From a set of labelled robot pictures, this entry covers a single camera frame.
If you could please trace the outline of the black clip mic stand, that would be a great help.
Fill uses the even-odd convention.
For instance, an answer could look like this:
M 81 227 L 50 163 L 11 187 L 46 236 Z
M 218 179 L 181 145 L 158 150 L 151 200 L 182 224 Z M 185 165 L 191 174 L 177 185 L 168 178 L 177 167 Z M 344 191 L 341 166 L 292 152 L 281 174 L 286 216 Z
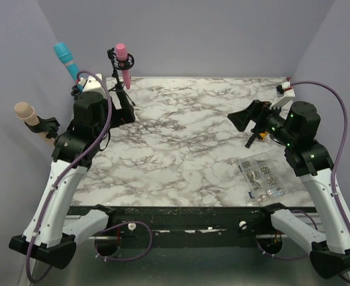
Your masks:
M 46 139 L 55 139 L 58 136 L 59 130 L 59 122 L 55 117 L 49 119 L 42 119 L 39 116 L 36 116 L 38 119 L 38 123 L 36 125 L 30 125 L 28 123 L 24 123 L 31 132 L 37 134 L 45 134 Z

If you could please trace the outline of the blue microphone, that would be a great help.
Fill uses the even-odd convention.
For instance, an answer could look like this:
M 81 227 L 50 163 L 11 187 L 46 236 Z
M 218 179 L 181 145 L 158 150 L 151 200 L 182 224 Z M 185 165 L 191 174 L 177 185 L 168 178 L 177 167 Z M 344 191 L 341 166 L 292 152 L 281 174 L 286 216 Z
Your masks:
M 76 76 L 77 76 L 77 73 L 79 72 L 79 69 L 74 61 L 74 58 L 70 49 L 67 47 L 67 45 L 64 42 L 60 42 L 54 45 L 53 49 L 57 58 L 64 65 L 66 70 L 69 72 L 69 75 L 74 80 L 76 86 L 79 88 L 80 91 L 83 91 L 83 87 L 78 84 L 78 80 Z

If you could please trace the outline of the beige microphone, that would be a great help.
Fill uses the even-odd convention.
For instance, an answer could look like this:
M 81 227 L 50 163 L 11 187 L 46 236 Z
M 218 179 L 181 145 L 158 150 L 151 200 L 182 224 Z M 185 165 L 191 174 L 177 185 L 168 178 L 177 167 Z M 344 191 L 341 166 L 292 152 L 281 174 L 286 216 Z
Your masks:
M 17 115 L 17 117 L 24 121 L 24 123 L 28 123 L 30 125 L 36 125 L 39 121 L 36 118 L 37 114 L 35 109 L 26 102 L 19 102 L 14 106 L 14 111 Z M 35 135 L 38 135 L 45 143 L 47 143 L 50 146 L 54 146 L 54 139 L 46 139 L 45 134 L 37 134 L 33 133 Z

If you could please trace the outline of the black shock-mount mic stand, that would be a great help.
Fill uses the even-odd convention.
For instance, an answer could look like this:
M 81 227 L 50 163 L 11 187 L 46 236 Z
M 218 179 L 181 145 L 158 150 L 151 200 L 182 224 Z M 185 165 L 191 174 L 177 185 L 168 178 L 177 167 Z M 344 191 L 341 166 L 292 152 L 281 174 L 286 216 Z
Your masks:
M 83 86 L 81 85 L 74 85 L 72 87 L 71 96 L 75 101 L 78 99 L 78 96 L 82 93 L 82 91 L 83 91 Z

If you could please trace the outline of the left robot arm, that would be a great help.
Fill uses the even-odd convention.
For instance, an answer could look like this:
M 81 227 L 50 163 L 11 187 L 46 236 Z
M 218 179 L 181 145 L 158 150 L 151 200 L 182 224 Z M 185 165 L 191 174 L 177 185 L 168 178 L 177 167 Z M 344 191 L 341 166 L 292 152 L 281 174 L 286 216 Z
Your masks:
M 108 103 L 99 92 L 80 93 L 73 105 L 71 127 L 54 142 L 49 179 L 28 227 L 10 239 L 9 248 L 52 267 L 64 269 L 76 249 L 90 236 L 115 231 L 115 210 L 96 205 L 65 226 L 74 193 L 100 148 L 99 134 L 107 120 Z

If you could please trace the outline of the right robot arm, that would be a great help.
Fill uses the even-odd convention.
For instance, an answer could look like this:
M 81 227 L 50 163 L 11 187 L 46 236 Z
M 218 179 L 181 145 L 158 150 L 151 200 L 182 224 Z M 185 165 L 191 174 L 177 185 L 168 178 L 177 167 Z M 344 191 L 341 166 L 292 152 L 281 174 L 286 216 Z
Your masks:
M 239 132 L 255 122 L 254 131 L 267 132 L 285 147 L 286 161 L 308 190 L 324 232 L 311 228 L 280 204 L 266 207 L 268 213 L 258 219 L 259 229 L 286 234 L 307 252 L 314 270 L 324 279 L 350 272 L 350 230 L 345 225 L 350 214 L 345 203 L 336 202 L 340 192 L 337 181 L 331 179 L 334 163 L 315 139 L 321 118 L 315 106 L 305 101 L 294 102 L 286 118 L 280 111 L 272 109 L 270 102 L 254 100 L 227 117 Z

